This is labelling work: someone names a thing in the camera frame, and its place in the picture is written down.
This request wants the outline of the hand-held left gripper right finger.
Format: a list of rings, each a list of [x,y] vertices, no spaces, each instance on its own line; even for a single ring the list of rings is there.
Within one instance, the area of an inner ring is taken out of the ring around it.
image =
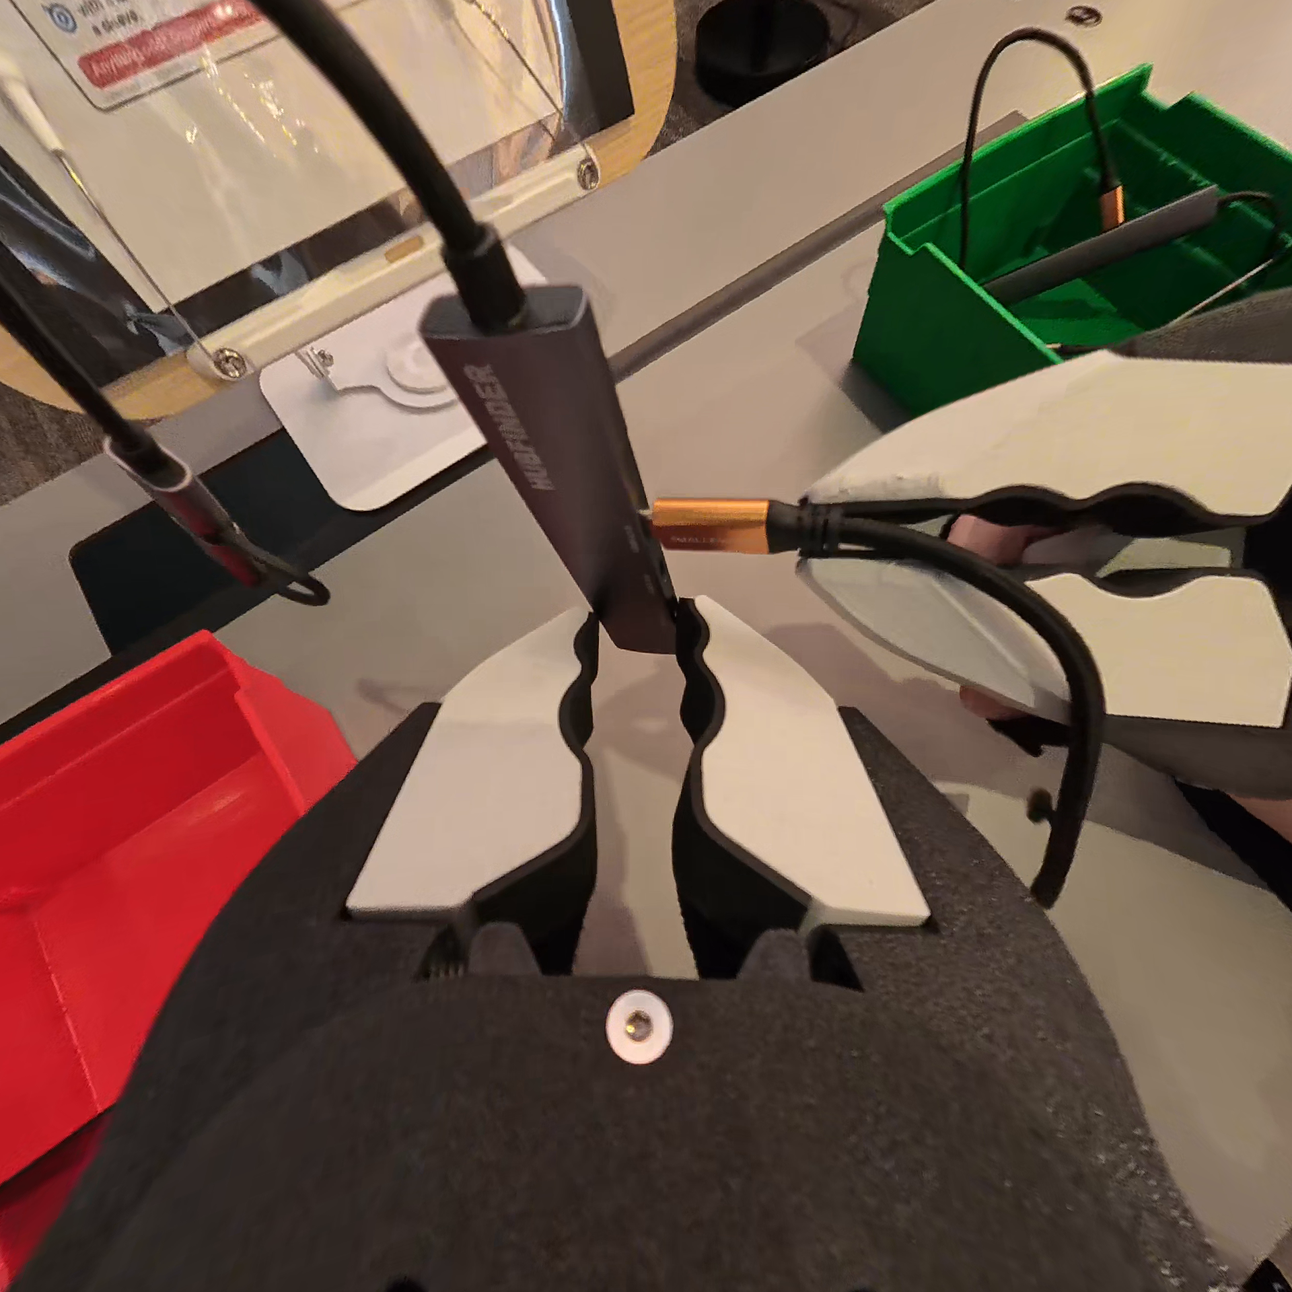
[[[700,975],[737,975],[767,931],[795,933],[820,975],[841,930],[915,930],[929,902],[846,715],[780,645],[715,599],[680,602],[690,738],[672,876]]]

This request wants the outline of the grey usb hub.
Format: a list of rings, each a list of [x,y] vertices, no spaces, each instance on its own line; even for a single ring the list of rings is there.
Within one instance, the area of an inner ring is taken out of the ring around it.
[[[537,282],[510,332],[484,333],[457,295],[420,333],[614,644],[670,655],[675,595],[618,389],[580,284]]]
[[[1083,279],[1095,270],[1163,247],[1203,230],[1220,213],[1221,189],[1206,186],[1121,225],[986,281],[983,290],[1000,302],[1038,296],[1053,287]]]

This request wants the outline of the green plastic bin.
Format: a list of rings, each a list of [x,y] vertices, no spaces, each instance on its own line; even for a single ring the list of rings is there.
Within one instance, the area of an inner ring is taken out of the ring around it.
[[[1289,135],[1272,138],[1192,92],[1164,102],[1152,66],[1096,92],[1127,218],[1206,186],[1270,193],[1281,255],[1221,302],[1289,285]],[[1100,230],[1086,110],[1052,107],[981,144],[972,162],[970,258],[960,255],[961,156],[883,209],[883,239],[853,359],[920,415],[1064,359],[1158,329],[1233,284],[1272,250],[1266,202],[1238,202],[1206,229],[1041,295],[998,302],[983,284]]]

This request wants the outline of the clear acrylic sign holder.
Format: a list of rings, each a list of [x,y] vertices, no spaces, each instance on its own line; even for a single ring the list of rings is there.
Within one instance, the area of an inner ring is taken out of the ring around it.
[[[331,2],[478,219],[592,192],[566,2]],[[257,2],[3,2],[3,245],[100,385],[234,382],[427,278],[440,236]]]

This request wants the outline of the black round object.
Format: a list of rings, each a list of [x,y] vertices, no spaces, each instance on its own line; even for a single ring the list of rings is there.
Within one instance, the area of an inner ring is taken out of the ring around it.
[[[738,107],[829,55],[826,12],[812,1],[720,1],[695,27],[694,69],[715,101]]]

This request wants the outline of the red plastic bin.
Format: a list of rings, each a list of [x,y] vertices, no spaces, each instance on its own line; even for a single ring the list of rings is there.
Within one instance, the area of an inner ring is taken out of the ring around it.
[[[326,707],[207,632],[3,744],[3,1287],[204,930],[355,762]]]

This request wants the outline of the person's right hand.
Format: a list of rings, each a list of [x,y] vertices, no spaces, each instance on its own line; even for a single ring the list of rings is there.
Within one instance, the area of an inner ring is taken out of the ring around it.
[[[1000,525],[973,515],[960,515],[949,524],[944,538],[995,564],[1013,565],[1033,542],[1052,533],[1055,532],[1050,527]],[[984,721],[1009,721],[1023,716],[1018,708],[975,687],[960,687],[960,699],[970,713]]]

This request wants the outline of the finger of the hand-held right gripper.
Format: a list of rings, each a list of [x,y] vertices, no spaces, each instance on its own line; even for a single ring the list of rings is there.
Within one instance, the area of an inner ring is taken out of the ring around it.
[[[866,638],[1012,710],[1060,719],[1070,688],[1038,630],[950,573],[912,559],[815,558],[800,578]],[[1060,567],[1010,570],[1086,642],[1110,716],[1276,728],[1289,632],[1256,575]]]
[[[924,412],[803,495],[860,515],[1090,518],[1120,532],[1267,521],[1289,498],[1290,367],[1100,350]]]

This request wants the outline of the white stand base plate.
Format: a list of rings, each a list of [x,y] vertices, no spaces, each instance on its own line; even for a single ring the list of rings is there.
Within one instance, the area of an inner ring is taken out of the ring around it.
[[[484,447],[417,335],[434,279],[266,365],[272,412],[324,492],[372,512]]]

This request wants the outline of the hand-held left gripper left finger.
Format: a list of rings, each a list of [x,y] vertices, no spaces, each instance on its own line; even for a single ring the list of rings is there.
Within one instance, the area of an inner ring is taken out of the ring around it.
[[[597,618],[569,608],[466,673],[435,710],[346,913],[441,922],[461,942],[514,924],[541,971],[569,975],[598,870],[597,670]]]

